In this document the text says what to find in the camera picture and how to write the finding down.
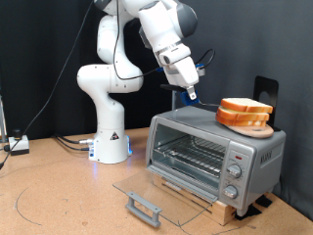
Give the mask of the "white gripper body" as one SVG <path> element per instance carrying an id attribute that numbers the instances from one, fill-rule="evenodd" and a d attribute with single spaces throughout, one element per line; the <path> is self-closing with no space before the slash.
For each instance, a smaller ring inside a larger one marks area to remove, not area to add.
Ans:
<path id="1" fill-rule="evenodd" d="M 156 59 L 164 69 L 168 82 L 180 87 L 194 86 L 199 82 L 196 66 L 191 58 L 190 48 L 177 44 L 156 52 Z"/>

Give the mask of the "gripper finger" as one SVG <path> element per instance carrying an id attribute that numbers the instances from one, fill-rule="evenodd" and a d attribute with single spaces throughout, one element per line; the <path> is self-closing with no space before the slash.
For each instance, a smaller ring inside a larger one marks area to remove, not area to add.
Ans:
<path id="1" fill-rule="evenodd" d="M 197 94 L 194 86 L 189 86 L 186 88 L 188 95 L 191 100 L 196 100 L 197 99 Z"/>

